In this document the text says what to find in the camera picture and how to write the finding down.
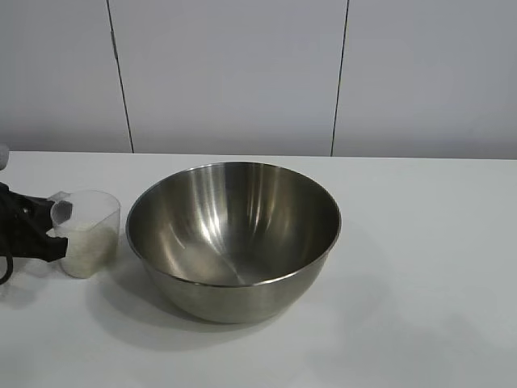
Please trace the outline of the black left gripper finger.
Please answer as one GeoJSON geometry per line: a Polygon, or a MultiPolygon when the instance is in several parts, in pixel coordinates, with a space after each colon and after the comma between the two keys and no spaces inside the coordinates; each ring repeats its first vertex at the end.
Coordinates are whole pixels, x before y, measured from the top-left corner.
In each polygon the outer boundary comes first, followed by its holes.
{"type": "Polygon", "coordinates": [[[33,230],[2,230],[1,256],[53,262],[65,257],[68,239],[33,230]]]}
{"type": "Polygon", "coordinates": [[[1,230],[30,230],[46,234],[53,227],[54,202],[41,197],[12,192],[1,183],[1,230]]]}

